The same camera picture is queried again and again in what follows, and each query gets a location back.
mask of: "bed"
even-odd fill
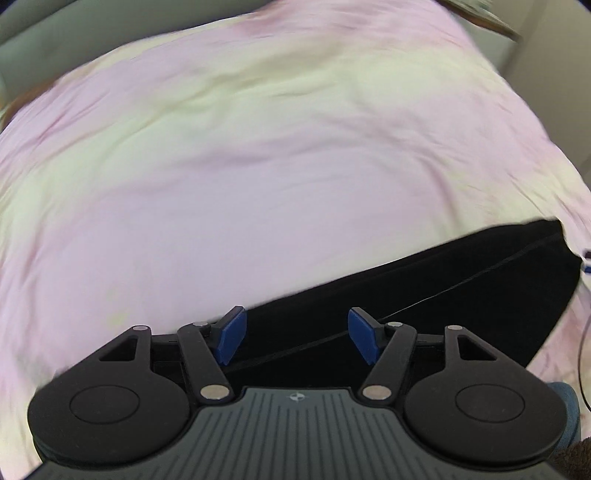
[[[281,0],[126,44],[16,114],[0,188],[5,480],[39,463],[35,389],[132,325],[172,332],[505,223],[557,218],[591,246],[576,169],[432,0]],[[577,391],[588,283],[529,365]]]

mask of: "cable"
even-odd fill
[[[470,275],[468,278],[464,278],[464,280],[456,283],[455,285],[452,285],[451,287],[448,287],[445,290],[442,290],[440,292],[437,292],[436,294],[431,295],[431,296],[429,296],[429,297],[427,297],[425,299],[416,301],[415,303],[413,303],[411,305],[408,305],[408,306],[404,307],[403,309],[397,310],[394,313],[390,313],[390,314],[386,315],[385,317],[380,318],[378,321],[380,323],[384,323],[384,320],[389,319],[390,317],[393,317],[394,315],[396,315],[396,314],[398,314],[400,312],[403,312],[404,310],[408,310],[409,308],[412,308],[412,307],[418,305],[419,303],[423,303],[424,301],[434,299],[435,297],[438,297],[439,295],[441,295],[443,293],[447,293],[448,291],[453,290],[454,288],[458,288],[458,287],[460,287],[460,286],[462,286],[462,285],[464,285],[464,284],[466,284],[466,283],[468,283],[468,282],[470,282],[472,280],[475,280],[476,278],[484,275],[485,273],[488,273],[488,272],[491,272],[493,270],[496,270],[497,268],[502,267],[503,265],[505,265],[505,264],[507,264],[509,262],[512,262],[513,260],[515,260],[515,259],[517,259],[519,257],[522,257],[526,253],[529,253],[530,251],[535,250],[539,246],[544,245],[548,241],[554,240],[555,238],[556,239],[557,238],[562,238],[562,234],[561,233],[555,233],[553,235],[549,235],[549,236],[546,236],[544,238],[541,238],[540,240],[537,240],[537,241],[535,241],[535,242],[527,245],[526,247],[522,248],[518,252],[515,252],[514,254],[509,255],[508,257],[505,257],[503,260],[498,261],[494,265],[491,265],[490,267],[487,267],[484,270],[480,270],[479,272],[476,272],[474,275]]]
[[[589,410],[589,411],[591,411],[591,406],[589,405],[589,402],[587,401],[587,397],[585,396],[585,391],[583,390],[583,380],[581,379],[581,359],[583,356],[583,347],[585,345],[585,338],[587,336],[587,331],[589,330],[590,326],[591,326],[591,315],[587,319],[587,323],[585,323],[585,328],[583,329],[583,335],[581,337],[581,341],[579,342],[579,355],[577,357],[577,376],[579,377],[579,388],[581,390],[581,396],[583,397],[583,401],[585,403],[585,406],[587,407],[587,410]]]

